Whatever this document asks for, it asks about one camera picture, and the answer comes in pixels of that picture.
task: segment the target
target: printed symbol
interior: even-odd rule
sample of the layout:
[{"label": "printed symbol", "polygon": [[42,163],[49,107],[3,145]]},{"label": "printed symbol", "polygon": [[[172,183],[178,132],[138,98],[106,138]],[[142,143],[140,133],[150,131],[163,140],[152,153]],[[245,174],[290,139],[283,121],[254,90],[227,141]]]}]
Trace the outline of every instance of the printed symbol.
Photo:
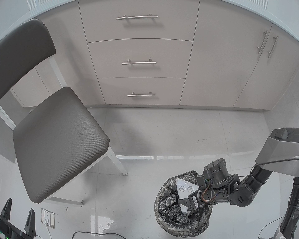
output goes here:
[{"label": "printed symbol", "polygon": [[189,187],[187,188],[187,190],[188,190],[188,192],[192,192],[192,191],[193,191],[193,187],[192,187],[192,186],[189,186]]},{"label": "printed symbol", "polygon": [[186,188],[184,186],[180,186],[180,191],[185,192]]}]

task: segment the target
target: trash can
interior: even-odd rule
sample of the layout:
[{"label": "trash can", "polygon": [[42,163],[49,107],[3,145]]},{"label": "trash can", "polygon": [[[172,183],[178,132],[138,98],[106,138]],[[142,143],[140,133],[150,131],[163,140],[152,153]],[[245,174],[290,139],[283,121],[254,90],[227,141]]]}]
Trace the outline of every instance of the trash can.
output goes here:
[{"label": "trash can", "polygon": [[155,216],[158,224],[169,234],[176,237],[195,237],[203,233],[209,226],[212,205],[202,204],[196,210],[191,206],[182,212],[178,203],[179,195],[176,179],[180,178],[197,184],[198,173],[186,172],[168,179],[160,189],[155,200]]}]

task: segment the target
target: cabinet door handle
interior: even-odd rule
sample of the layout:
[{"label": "cabinet door handle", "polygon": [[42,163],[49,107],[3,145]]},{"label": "cabinet door handle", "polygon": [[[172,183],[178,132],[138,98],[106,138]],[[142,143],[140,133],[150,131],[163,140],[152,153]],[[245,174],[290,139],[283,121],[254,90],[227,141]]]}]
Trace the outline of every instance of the cabinet door handle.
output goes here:
[{"label": "cabinet door handle", "polygon": [[268,58],[270,58],[272,56],[272,54],[273,54],[274,48],[275,48],[277,40],[278,40],[278,36],[276,36],[276,38],[275,37],[273,37],[273,38],[274,38],[275,42],[273,44],[273,47],[272,47],[271,51],[268,51],[268,53],[269,53]]},{"label": "cabinet door handle", "polygon": [[140,97],[140,96],[156,96],[156,94],[152,94],[150,91],[149,94],[135,94],[134,91],[132,91],[131,95],[128,95],[128,97]]},{"label": "cabinet door handle", "polygon": [[157,64],[157,62],[153,62],[152,59],[149,59],[148,62],[132,62],[130,59],[128,59],[127,62],[122,62],[123,65],[144,65],[144,64],[150,64],[154,65]]},{"label": "cabinet door handle", "polygon": [[145,19],[145,18],[158,18],[159,16],[153,16],[152,14],[149,14],[148,16],[127,16],[124,15],[123,17],[117,17],[116,20],[129,20],[129,19]]},{"label": "cabinet door handle", "polygon": [[260,47],[257,47],[259,49],[258,55],[260,55],[263,52],[263,50],[264,50],[264,47],[266,45],[266,41],[267,41],[268,36],[269,36],[269,32],[266,31],[266,32],[263,32],[263,34],[265,35],[265,37],[263,39],[263,42],[262,42],[262,44],[261,44]]}]

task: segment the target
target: chair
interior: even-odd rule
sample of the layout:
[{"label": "chair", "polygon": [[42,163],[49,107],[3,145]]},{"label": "chair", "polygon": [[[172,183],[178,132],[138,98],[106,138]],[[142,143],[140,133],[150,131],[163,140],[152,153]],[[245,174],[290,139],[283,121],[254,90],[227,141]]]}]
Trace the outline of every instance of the chair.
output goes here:
[{"label": "chair", "polygon": [[38,19],[23,23],[0,40],[0,99],[46,58],[62,86],[17,126],[1,107],[0,116],[13,130],[16,159],[30,200],[81,207],[82,202],[54,194],[105,156],[123,175],[127,171],[109,146],[110,139],[67,87],[55,53],[48,30]]}]

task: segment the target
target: white countertop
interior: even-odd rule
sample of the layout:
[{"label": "white countertop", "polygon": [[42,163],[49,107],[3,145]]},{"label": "white countertop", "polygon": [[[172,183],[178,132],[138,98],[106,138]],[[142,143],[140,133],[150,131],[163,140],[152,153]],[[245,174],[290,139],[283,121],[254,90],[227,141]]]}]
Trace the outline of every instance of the white countertop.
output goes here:
[{"label": "white countertop", "polygon": [[[28,5],[1,0],[0,39],[19,24],[62,4],[76,0],[28,0]],[[299,41],[299,0],[222,0],[254,12],[278,25]]]}]

